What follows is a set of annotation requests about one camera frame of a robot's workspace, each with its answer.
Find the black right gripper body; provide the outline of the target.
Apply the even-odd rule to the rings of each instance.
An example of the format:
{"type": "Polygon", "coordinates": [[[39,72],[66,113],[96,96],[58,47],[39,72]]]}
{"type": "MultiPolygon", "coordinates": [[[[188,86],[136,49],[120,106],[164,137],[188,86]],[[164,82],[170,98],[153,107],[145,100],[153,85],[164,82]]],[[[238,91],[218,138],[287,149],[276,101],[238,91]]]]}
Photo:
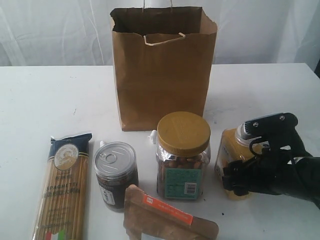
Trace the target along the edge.
{"type": "Polygon", "coordinates": [[[260,193],[299,198],[300,179],[294,162],[299,156],[299,148],[264,148],[262,155],[231,161],[223,168],[223,188],[238,197],[260,193]]]}

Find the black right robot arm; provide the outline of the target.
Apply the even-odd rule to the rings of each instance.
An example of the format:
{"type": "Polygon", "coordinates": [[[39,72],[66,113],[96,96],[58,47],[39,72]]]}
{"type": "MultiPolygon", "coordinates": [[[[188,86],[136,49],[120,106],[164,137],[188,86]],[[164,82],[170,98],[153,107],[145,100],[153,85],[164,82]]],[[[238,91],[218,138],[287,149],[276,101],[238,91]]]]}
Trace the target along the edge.
{"type": "Polygon", "coordinates": [[[236,196],[249,193],[286,195],[320,207],[320,158],[294,156],[292,150],[268,148],[247,161],[223,168],[223,188],[236,196]]]}

